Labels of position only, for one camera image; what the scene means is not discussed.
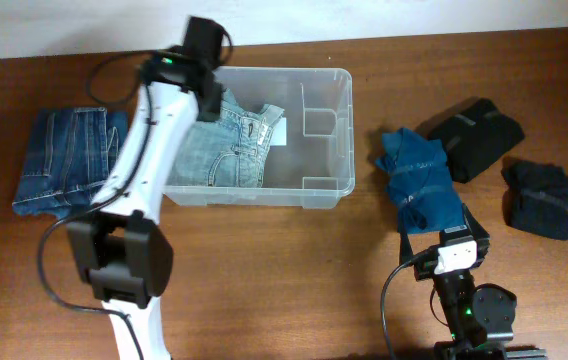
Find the small black garment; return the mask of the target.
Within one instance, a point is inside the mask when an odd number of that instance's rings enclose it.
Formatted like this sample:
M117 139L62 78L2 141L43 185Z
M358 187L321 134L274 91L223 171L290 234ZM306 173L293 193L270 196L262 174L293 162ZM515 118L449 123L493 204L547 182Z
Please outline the small black garment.
M568 174L560 166L520 160L502 170L512 193L507 224L554 240L568 240Z

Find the white label in container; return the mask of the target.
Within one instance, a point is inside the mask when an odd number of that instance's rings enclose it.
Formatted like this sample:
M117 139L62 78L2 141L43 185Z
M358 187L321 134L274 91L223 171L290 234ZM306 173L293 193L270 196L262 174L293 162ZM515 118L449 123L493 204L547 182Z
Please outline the white label in container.
M286 146L287 145L287 118L281 117L280 120L273 128L271 137L271 146Z

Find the dark blue jeans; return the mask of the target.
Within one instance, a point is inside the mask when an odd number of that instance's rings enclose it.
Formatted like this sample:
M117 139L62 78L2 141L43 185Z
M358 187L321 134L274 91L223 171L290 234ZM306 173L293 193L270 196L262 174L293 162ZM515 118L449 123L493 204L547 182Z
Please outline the dark blue jeans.
M115 166L127 133L124 111L104 107L40 111L30 133L13 211L61 219L88 207Z

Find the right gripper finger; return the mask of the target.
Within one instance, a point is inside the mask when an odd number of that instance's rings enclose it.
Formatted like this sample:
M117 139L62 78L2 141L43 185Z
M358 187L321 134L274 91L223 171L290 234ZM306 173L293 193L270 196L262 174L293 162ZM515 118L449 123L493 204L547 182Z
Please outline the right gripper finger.
M400 231L400 252L399 252L399 264L409 263L414 257L413 249L410 244L408 234L404 231Z
M465 218L465 222L467 227L469 228L470 232L473 235L473 238L477 242L490 242L490 235L486 231L486 229L478 222L478 220L473 216L470 209L467 207L465 203L462 204L463 214Z

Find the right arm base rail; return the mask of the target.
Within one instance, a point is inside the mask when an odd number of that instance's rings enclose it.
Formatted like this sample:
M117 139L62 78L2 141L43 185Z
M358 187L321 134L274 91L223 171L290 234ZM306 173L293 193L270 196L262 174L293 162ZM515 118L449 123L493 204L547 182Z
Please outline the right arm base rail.
M466 344L438 342L434 346L437 360L548 360L545 349L533 346L507 348L503 344L488 344L469 348Z

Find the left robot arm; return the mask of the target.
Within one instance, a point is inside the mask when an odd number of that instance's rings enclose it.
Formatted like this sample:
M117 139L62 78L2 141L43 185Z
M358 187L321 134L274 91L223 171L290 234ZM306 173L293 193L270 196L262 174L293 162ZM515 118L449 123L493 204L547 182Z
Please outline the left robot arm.
M215 70L230 55L222 25L192 17L182 44L154 50L139 71L131 130L106 183L66 229L80 280L110 318L122 359L167 359L161 296L173 249L159 228L164 186L196 121L218 118L222 85Z

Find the teal shirt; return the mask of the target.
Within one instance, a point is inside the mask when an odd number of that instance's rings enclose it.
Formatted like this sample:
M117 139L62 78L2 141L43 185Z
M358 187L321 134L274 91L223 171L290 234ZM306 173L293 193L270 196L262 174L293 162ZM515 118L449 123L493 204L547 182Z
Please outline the teal shirt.
M438 139L401 128L382 135L376 166L388 174L386 191L398 209L398 227L408 234L439 232L465 224L447 154Z

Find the large black garment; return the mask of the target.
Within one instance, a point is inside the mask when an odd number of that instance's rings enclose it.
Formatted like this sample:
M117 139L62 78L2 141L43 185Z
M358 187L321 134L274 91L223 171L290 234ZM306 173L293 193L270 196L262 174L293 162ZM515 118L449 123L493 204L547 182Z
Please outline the large black garment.
M441 142L452 180L468 183L523 141L525 134L491 100L480 98L437 125L427 138Z

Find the clear plastic storage container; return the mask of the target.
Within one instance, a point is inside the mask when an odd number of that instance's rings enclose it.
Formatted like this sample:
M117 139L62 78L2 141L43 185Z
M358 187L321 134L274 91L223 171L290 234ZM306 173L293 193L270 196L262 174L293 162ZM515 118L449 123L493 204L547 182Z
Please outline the clear plastic storage container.
M331 209L355 187L351 74L341 68L222 67L217 79L239 105L275 105L287 118L287 145L271 146L260 188L175 186L181 206L268 205Z

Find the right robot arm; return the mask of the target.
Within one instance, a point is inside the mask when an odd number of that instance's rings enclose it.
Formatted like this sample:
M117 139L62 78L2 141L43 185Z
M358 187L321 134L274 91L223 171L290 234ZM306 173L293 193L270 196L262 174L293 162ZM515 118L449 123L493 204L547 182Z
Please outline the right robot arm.
M512 341L517 306L514 293L474 282L471 271L484 262L490 235L467 207L462 210L462 225L440 231L439 243L417 254L399 226L400 263L413 269L416 280L433 282L458 351Z

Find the light blue jeans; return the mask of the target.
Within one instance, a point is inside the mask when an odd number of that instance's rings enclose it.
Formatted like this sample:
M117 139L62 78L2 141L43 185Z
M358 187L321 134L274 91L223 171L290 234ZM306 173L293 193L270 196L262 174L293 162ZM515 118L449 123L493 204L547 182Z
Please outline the light blue jeans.
M243 109L229 90L215 122L197 121L175 157L167 183L175 186L260 188L275 127L284 110L265 104Z

